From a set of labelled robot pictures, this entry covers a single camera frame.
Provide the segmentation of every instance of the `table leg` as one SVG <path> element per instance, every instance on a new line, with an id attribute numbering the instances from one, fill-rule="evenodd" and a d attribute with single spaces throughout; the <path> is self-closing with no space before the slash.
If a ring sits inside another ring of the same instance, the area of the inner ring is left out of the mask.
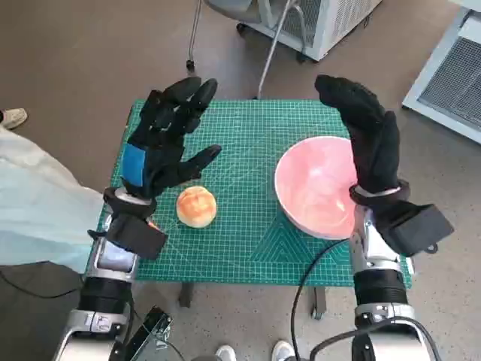
<path id="1" fill-rule="evenodd" d="M 179 305 L 180 307 L 190 308 L 190 302 L 192 301 L 192 294 L 194 293 L 194 283 L 183 282 L 182 288 L 179 293 Z"/>
<path id="2" fill-rule="evenodd" d="M 325 287 L 312 287 L 314 291 L 314 305 L 312 317 L 314 320 L 321 320 L 322 315 L 328 310 L 325 300 Z"/>

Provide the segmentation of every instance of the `black wrist strap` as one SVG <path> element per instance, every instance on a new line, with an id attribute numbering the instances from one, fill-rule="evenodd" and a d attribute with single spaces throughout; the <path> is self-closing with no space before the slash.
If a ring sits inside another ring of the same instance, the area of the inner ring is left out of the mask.
<path id="1" fill-rule="evenodd" d="M 119 199 L 115 190 L 111 187 L 104 191 L 104 201 L 112 208 L 109 229 L 106 232 L 89 231 L 89 235 L 94 239 L 105 237 L 117 247 L 141 258 L 156 259 L 168 237 L 146 221 L 156 210 L 156 200 L 152 199 L 149 205 L 136 205 Z"/>
<path id="2" fill-rule="evenodd" d="M 411 257 L 423 250 L 433 253 L 437 242 L 454 232 L 435 205 L 414 205 L 407 201 L 408 182 L 399 181 L 400 189 L 387 196 L 365 197 L 349 189 L 354 202 L 372 209 L 375 226 L 390 248 Z"/>
<path id="3" fill-rule="evenodd" d="M 105 238 L 145 259 L 157 259 L 167 241 L 167 235 L 131 214 L 119 214 L 112 221 Z"/>

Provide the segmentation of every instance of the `bread bun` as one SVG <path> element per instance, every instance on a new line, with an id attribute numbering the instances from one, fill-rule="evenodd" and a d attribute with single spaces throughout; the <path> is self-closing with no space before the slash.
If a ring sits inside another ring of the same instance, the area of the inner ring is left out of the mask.
<path id="1" fill-rule="evenodd" d="M 217 214 L 216 199 L 203 187 L 189 187 L 177 198 L 180 222 L 192 228 L 207 227 Z"/>

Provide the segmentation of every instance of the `black glove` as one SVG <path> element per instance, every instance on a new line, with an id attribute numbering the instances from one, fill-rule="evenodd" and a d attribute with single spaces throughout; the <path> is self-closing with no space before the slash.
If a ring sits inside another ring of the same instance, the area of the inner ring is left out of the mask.
<path id="1" fill-rule="evenodd" d="M 201 78 L 188 77 L 150 93 L 123 155 L 122 179 L 130 194 L 152 199 L 168 187 L 201 177 L 221 147 L 211 145 L 181 162 L 184 135 L 199 126 L 216 90 L 215 79 L 201 85 Z"/>
<path id="2" fill-rule="evenodd" d="M 343 77 L 319 75 L 315 86 L 319 100 L 339 110 L 349 131 L 358 185 L 370 193 L 399 187 L 395 114 L 386 112 L 369 89 Z"/>

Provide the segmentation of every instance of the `gray floor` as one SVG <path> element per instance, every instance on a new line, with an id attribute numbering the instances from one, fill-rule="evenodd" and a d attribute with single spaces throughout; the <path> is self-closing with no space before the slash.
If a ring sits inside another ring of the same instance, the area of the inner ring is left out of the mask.
<path id="1" fill-rule="evenodd" d="M 0 0 L 0 103 L 25 107 L 29 122 L 17 131 L 51 152 L 89 187 L 108 185 L 131 103 L 150 89 L 185 75 L 194 0 L 102 2 Z M 401 100 L 431 49 L 454 17 L 446 0 L 385 0 L 371 24 L 357 30 L 318 65 L 299 66 L 285 47 L 276 52 L 265 95 L 314 99 L 318 73 L 361 81 L 398 113 L 401 175 L 415 202 L 436 202 L 456 233 L 436 256 L 416 259 L 418 275 L 410 301 L 432 331 L 445 359 L 481 359 L 481 148 L 411 111 Z M 246 99 L 256 91 L 268 40 L 240 38 L 234 23 L 205 9 L 195 52 L 198 73 L 216 77 L 220 99 Z M 73 287 L 77 276 L 53 265 L 3 268 L 32 290 L 54 293 Z M 228 342 L 239 359 L 266 360 L 275 341 L 289 337 L 293 287 L 205 284 L 195 304 L 180 310 L 178 284 L 141 288 L 138 307 L 154 303 L 175 316 L 171 340 L 189 357 Z M 2 359 L 49 359 L 76 295 L 45 301 L 0 284 Z M 335 333 L 352 327 L 352 291 L 331 289 L 329 312 L 311 320 L 300 304 L 298 337 L 304 355 Z M 325 359 L 349 359 L 348 342 Z"/>

